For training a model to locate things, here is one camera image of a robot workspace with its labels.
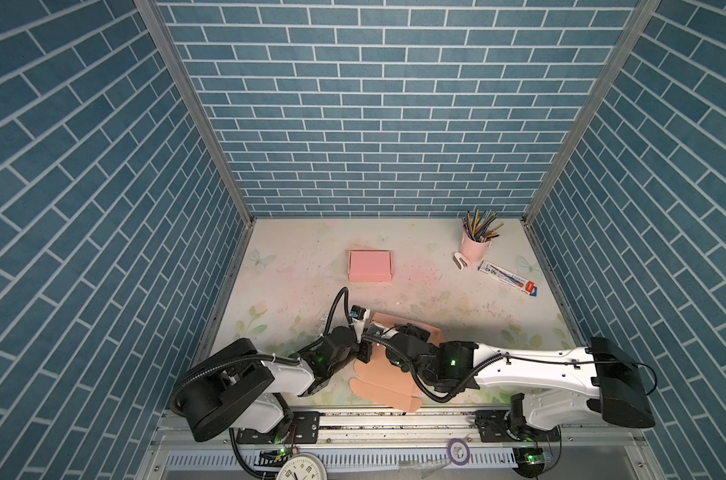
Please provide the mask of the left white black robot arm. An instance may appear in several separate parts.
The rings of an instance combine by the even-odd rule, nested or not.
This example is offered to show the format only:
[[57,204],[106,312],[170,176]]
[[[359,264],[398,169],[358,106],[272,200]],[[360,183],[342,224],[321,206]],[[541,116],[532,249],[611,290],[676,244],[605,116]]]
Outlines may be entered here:
[[241,338],[185,373],[172,390],[169,408],[186,419],[198,442],[229,429],[281,441],[295,423],[284,396],[318,393],[354,360],[368,361],[371,351],[353,328],[344,326],[288,357],[260,353],[251,340]]

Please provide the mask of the pink paper box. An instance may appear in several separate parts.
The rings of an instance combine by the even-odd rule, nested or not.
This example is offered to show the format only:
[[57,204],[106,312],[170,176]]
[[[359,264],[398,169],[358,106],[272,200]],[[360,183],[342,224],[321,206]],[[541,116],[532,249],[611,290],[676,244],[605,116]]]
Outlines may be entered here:
[[392,253],[385,250],[351,250],[348,279],[351,282],[385,283],[393,279]]

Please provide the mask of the orange paper box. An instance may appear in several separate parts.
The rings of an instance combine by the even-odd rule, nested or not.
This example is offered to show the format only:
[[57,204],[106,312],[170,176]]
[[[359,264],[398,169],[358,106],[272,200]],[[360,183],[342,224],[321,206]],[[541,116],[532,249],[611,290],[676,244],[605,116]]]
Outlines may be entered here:
[[354,371],[349,385],[356,396],[406,413],[423,406],[422,392],[409,373],[390,363],[384,347],[374,346],[368,363],[356,360]]

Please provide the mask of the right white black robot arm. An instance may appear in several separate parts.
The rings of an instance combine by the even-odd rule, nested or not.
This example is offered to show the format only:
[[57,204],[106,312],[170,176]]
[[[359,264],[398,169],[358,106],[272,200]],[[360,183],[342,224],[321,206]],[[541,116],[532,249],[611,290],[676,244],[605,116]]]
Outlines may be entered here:
[[502,419],[506,434],[535,441],[564,424],[603,421],[629,429],[656,425],[642,376],[644,364],[614,342],[594,337],[586,347],[509,350],[471,341],[434,345],[412,324],[387,329],[377,340],[391,364],[411,375],[437,403],[467,389],[512,386]]

